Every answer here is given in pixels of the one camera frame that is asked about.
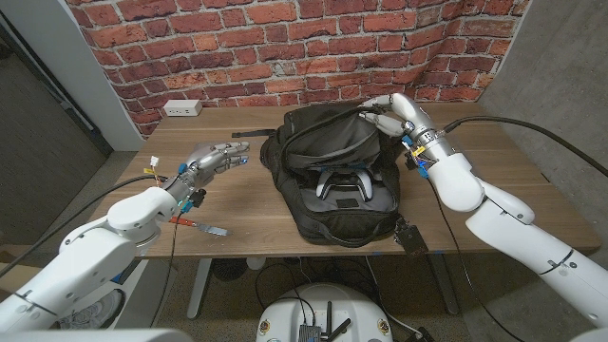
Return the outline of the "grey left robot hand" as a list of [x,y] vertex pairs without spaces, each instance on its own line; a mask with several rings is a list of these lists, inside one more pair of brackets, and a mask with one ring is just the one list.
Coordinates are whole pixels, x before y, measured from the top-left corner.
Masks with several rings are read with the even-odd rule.
[[177,202],[186,200],[194,192],[210,183],[214,176],[245,164],[249,157],[248,142],[220,144],[198,143],[177,176],[161,185]]

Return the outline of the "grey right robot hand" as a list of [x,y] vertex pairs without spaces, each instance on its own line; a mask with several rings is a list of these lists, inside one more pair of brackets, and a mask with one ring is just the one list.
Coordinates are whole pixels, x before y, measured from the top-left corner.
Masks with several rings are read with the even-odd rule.
[[409,137],[425,148],[423,154],[431,161],[438,162],[455,153],[426,111],[404,94],[382,95],[358,107],[362,109],[359,116],[363,120],[391,137]]

